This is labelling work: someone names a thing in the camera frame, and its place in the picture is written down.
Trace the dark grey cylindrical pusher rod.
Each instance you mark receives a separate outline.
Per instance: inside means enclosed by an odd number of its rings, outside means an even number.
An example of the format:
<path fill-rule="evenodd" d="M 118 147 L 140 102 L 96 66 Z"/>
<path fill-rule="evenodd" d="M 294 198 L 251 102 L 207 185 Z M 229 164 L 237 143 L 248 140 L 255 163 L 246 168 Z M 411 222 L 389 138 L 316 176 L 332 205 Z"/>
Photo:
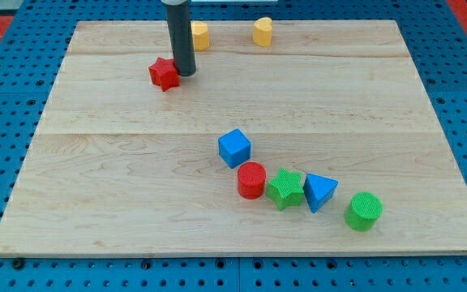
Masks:
<path fill-rule="evenodd" d="M 168 24 L 174 63 L 180 76 L 196 72 L 195 49 L 191 30 L 190 7 L 187 0 L 162 0 Z"/>

